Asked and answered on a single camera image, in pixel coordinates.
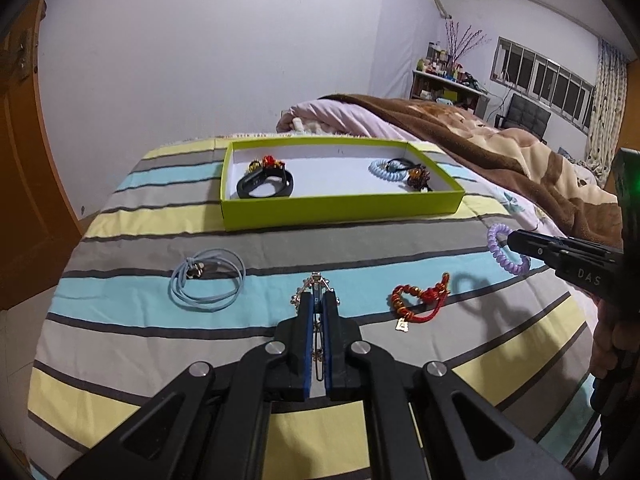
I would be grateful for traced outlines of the right hand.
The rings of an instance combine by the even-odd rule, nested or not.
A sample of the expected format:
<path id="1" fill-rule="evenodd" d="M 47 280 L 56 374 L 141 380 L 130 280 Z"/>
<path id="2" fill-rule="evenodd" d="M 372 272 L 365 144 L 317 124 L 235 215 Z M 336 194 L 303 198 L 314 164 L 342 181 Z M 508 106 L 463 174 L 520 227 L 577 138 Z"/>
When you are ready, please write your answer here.
<path id="1" fill-rule="evenodd" d="M 593 332 L 590 372 L 603 379 L 617 364 L 615 349 L 636 352 L 639 349 L 639 324 L 612 321 L 615 309 L 598 301 L 598 322 Z"/>

